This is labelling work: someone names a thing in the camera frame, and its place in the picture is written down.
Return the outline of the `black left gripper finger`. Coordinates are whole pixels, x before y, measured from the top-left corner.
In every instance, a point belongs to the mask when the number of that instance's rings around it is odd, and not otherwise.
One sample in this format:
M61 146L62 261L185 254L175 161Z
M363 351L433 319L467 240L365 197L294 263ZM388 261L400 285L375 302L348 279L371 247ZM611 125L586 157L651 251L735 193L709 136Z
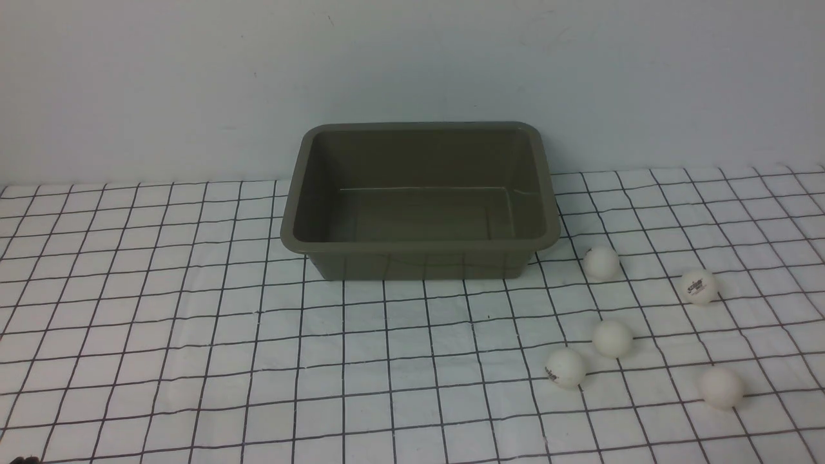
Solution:
M17 456L12 460L12 464L40 464L38 456Z

